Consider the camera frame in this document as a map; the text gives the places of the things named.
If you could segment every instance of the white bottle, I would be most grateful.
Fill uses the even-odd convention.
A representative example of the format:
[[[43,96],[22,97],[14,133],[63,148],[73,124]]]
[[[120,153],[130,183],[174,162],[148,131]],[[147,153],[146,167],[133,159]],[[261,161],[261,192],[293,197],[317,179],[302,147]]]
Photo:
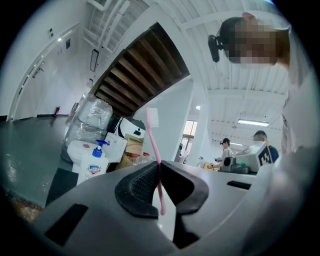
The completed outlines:
[[[80,173],[76,183],[77,185],[92,177],[96,177],[107,172],[109,160],[103,153],[101,147],[103,144],[110,144],[104,140],[97,139],[96,141],[99,143],[99,146],[93,150],[92,154],[82,155]]]

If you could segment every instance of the gray floor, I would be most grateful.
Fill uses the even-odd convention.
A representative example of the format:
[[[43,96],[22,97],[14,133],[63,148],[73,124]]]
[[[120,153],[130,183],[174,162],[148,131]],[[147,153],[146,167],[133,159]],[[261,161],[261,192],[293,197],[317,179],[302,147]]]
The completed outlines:
[[[0,174],[6,191],[41,207],[58,168],[71,171],[61,157],[67,117],[0,122]]]

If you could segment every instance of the logo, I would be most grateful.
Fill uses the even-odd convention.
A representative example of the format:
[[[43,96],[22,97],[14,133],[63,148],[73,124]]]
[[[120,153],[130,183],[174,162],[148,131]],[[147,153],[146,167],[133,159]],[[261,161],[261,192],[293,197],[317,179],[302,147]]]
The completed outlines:
[[[89,168],[86,170],[89,171],[92,175],[95,175],[97,173],[100,173],[101,167],[98,165],[89,165]]]

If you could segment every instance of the toothbrush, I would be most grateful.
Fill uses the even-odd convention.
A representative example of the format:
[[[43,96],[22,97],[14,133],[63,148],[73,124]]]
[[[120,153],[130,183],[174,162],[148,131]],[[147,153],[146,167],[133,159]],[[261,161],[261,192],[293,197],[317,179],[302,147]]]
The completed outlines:
[[[161,187],[161,169],[160,169],[161,157],[160,157],[160,153],[159,153],[156,141],[152,135],[151,127],[159,127],[158,109],[147,107],[146,108],[146,129],[152,144],[152,148],[155,154],[155,159],[158,163],[159,183],[157,185],[157,188],[158,188],[158,194],[159,194],[159,199],[161,203],[160,214],[163,216],[166,214],[166,205],[165,205],[165,199],[164,199],[164,195],[162,193],[162,187]]]

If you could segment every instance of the ceiling light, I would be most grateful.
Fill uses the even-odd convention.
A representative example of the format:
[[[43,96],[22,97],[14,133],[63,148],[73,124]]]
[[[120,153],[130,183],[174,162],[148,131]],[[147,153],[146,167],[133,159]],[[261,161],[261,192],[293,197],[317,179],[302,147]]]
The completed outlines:
[[[238,124],[245,124],[245,125],[252,125],[252,126],[263,126],[263,127],[267,127],[269,125],[268,122],[250,121],[250,120],[243,120],[243,119],[239,119]]]
[[[230,144],[232,144],[232,145],[237,145],[237,146],[243,146],[243,144],[233,143],[233,142],[230,142]]]

